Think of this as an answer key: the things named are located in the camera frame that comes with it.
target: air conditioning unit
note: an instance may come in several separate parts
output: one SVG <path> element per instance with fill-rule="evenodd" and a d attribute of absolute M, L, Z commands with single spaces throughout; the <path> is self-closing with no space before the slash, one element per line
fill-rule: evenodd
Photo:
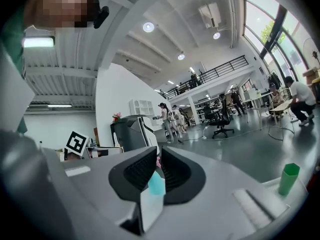
<path fill-rule="evenodd" d="M 221 16 L 216 2 L 206 4 L 200 7 L 198 10 L 207 29 L 217 28 L 219 23 L 221 23 Z"/>

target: green cup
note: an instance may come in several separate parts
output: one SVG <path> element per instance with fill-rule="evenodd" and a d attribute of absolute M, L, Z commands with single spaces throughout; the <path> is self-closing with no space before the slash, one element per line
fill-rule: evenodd
<path fill-rule="evenodd" d="M 278 190 L 278 193 L 280 195 L 286 196 L 289 194 L 292 186 L 298 178 L 299 171 L 300 167 L 295 163 L 288 163 L 285 165 L 282 171 L 280 186 Z"/>

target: recessed ceiling light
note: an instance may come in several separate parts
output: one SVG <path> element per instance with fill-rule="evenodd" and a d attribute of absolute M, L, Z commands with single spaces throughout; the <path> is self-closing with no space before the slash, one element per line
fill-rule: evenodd
<path fill-rule="evenodd" d="M 48 105 L 48 108 L 71 108 L 72 105 L 60 105 L 60 104 L 52 104 Z"/>
<path fill-rule="evenodd" d="M 24 48 L 32 47 L 54 47 L 55 42 L 52 37 L 26 37 L 23 40 Z"/>
<path fill-rule="evenodd" d="M 185 57 L 186 57 L 186 56 L 185 56 L 183 53 L 181 53 L 181 54 L 178 55 L 178 60 L 181 61 L 181 60 L 183 60 Z"/>
<path fill-rule="evenodd" d="M 153 23 L 151 23 L 151 22 L 146 22 L 143 24 L 142 28 L 145 32 L 150 33 L 152 31 L 154 31 L 155 25 L 153 25 Z"/>
<path fill-rule="evenodd" d="M 213 35 L 213 39 L 218 39 L 219 37 L 220 37 L 220 33 L 219 32 L 217 32 L 217 33 L 215 33 Z"/>

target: white t-shirt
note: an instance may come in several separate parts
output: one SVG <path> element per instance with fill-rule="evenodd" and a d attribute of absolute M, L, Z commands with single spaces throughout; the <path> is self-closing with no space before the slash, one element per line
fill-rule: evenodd
<path fill-rule="evenodd" d="M 167 112 L 167 110 L 165 108 L 162 109 L 161 113 L 162 113 L 162 116 L 163 116 L 162 120 L 168 119 L 168 112 Z"/>
<path fill-rule="evenodd" d="M 316 104 L 316 98 L 311 89 L 301 82 L 293 82 L 290 87 L 291 95 L 296 95 L 299 102 L 305 102 L 305 104 L 312 106 Z"/>

